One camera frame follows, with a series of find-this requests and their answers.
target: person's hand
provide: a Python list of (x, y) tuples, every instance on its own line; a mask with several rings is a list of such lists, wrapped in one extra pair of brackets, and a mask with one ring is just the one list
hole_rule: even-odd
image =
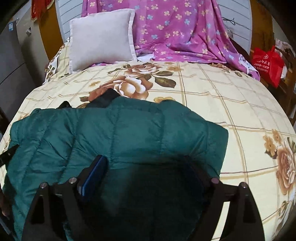
[(1, 184), (0, 184), (0, 209), (4, 216), (8, 217), (10, 215), (10, 205), (8, 200), (5, 198), (4, 193), (2, 192)]

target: gray refrigerator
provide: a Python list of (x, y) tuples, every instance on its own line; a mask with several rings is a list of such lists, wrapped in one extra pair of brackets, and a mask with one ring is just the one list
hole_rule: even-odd
[(17, 37), (16, 22), (0, 34), (0, 113), (9, 122), (36, 86), (29, 74)]

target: pink blanket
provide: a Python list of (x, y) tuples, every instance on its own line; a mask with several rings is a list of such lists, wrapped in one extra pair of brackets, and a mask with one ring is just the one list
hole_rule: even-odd
[(216, 0), (83, 0), (82, 17), (134, 8), (137, 56), (156, 61), (229, 63), (260, 80), (258, 72), (232, 45)]

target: white slatted panel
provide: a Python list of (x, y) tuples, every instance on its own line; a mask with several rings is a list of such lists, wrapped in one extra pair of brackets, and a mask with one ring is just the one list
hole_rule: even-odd
[(81, 17), (83, 0), (59, 0), (58, 9), (61, 23), (61, 32), (64, 33), (65, 39), (70, 36), (69, 22), (71, 19)]
[(233, 40), (250, 53), (252, 41), (252, 11), (250, 0), (217, 0), (222, 17), (237, 23), (224, 21), (226, 29), (233, 31)]

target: checkered pattern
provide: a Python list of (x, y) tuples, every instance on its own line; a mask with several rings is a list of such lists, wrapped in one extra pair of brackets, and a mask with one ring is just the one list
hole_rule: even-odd
[[(77, 107), (83, 104), (80, 97), (88, 96), (90, 91), (126, 71), (124, 64), (113, 64), (95, 66), (65, 76), (68, 73), (68, 52), (66, 45), (58, 56), (57, 73), (47, 84), (33, 90), (25, 98), (12, 123), (29, 115), (35, 108), (56, 108), (63, 101)], [(229, 140), (220, 179), (232, 185), (242, 181), (249, 184), (263, 221), (266, 240), (271, 240), (276, 224), (281, 221), (281, 205), (283, 201), (291, 201), (291, 195), (283, 195), (280, 191), (276, 177), (278, 161), (265, 153), (263, 136), (272, 137), (274, 129), (282, 140), (287, 137), (296, 140), (294, 129), (283, 109), (259, 81), (243, 73), (187, 62), (156, 63), (161, 66), (160, 71), (175, 66), (178, 70), (169, 78), (177, 84), (174, 88), (167, 88), (151, 79), (153, 87), (148, 91), (147, 100), (153, 102), (158, 97), (173, 98), (204, 119), (228, 130)], [(117, 68), (120, 70), (108, 74)], [(8, 147), (10, 128), (11, 124), (0, 143), (0, 151)], [(1, 184), (4, 183), (5, 174), (5, 168), (2, 168)], [(228, 204), (225, 204), (213, 240), (218, 240), (222, 233), (227, 208)]]

